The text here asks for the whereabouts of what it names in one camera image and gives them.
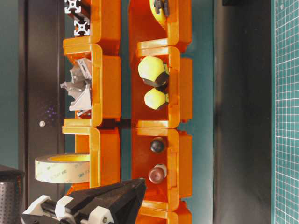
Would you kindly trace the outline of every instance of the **gray 3d printed part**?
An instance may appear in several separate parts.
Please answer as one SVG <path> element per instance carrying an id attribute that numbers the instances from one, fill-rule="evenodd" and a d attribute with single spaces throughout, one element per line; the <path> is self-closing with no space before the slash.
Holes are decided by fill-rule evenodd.
<path id="1" fill-rule="evenodd" d="M 87 58 L 82 58 L 82 59 L 78 59 L 77 63 L 85 79 L 92 79 L 92 75 L 91 75 L 92 61 Z"/>
<path id="2" fill-rule="evenodd" d="M 76 100 L 83 93 L 85 89 L 85 82 L 84 81 L 77 82 L 77 83 L 64 82 L 60 84 L 60 87 L 66 89 L 68 91 L 69 96 L 74 97 L 74 99 Z"/>
<path id="3" fill-rule="evenodd" d="M 83 93 L 73 102 L 71 102 L 70 111 L 90 110 L 92 108 L 90 85 L 86 85 Z"/>

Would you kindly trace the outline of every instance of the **black metal mesh cylinder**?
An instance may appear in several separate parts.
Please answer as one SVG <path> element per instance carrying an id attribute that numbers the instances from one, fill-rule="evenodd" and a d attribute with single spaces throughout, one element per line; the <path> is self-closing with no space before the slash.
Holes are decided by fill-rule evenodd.
<path id="1" fill-rule="evenodd" d="M 0 165 L 0 224 L 19 224 L 24 173 Z"/>

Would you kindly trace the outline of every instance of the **orange plastic bin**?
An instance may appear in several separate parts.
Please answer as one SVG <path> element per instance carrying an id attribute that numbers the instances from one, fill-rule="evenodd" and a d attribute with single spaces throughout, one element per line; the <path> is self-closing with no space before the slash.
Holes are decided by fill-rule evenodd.
<path id="1" fill-rule="evenodd" d="M 151 151 L 151 141 L 160 136 L 167 148 L 159 154 Z M 153 184 L 149 171 L 157 164 L 167 166 L 167 177 Z M 192 136 L 176 129 L 132 129 L 132 179 L 144 178 L 147 190 L 142 207 L 174 211 L 180 199 L 192 195 Z"/>
<path id="2" fill-rule="evenodd" d="M 192 224 L 192 214 L 186 202 L 181 202 L 176 211 L 140 208 L 136 224 Z"/>
<path id="3" fill-rule="evenodd" d="M 73 184 L 68 194 L 120 181 L 120 136 L 117 128 L 63 127 L 62 132 L 75 135 L 76 153 L 90 154 L 89 184 Z"/>
<path id="4" fill-rule="evenodd" d="M 165 30 L 153 16 L 150 0 L 130 0 L 130 59 L 134 57 L 137 48 L 176 46 L 181 52 L 185 52 L 192 40 L 191 0 L 169 0 L 169 10 Z"/>
<path id="5" fill-rule="evenodd" d="M 64 126 L 97 127 L 103 119 L 119 120 L 121 117 L 121 59 L 107 56 L 97 44 L 83 44 L 64 48 L 72 64 L 77 59 L 92 61 L 91 115 L 65 119 Z"/>
<path id="6" fill-rule="evenodd" d="M 90 35 L 64 40 L 64 47 L 97 43 L 105 55 L 118 55 L 121 40 L 121 0 L 89 0 Z"/>
<path id="7" fill-rule="evenodd" d="M 168 64 L 170 77 L 167 92 L 169 104 L 161 110 L 146 106 L 144 95 L 152 89 L 143 83 L 138 64 L 146 56 L 161 58 Z M 193 118 L 193 61 L 181 58 L 176 47 L 142 49 L 131 64 L 132 125 L 142 128 L 176 128 Z"/>

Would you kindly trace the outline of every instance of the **cutting mat grid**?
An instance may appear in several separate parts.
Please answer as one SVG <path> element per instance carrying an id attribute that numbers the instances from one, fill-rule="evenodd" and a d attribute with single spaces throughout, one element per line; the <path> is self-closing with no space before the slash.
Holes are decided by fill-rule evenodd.
<path id="1" fill-rule="evenodd" d="M 299 0 L 275 0 L 275 223 L 299 224 Z"/>

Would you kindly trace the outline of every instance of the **roll of tape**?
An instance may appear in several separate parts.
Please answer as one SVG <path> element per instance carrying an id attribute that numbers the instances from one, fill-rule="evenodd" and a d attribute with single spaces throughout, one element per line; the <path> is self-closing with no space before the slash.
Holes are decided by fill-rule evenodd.
<path id="1" fill-rule="evenodd" d="M 56 154 L 36 158 L 36 179 L 47 183 L 89 182 L 89 154 Z"/>

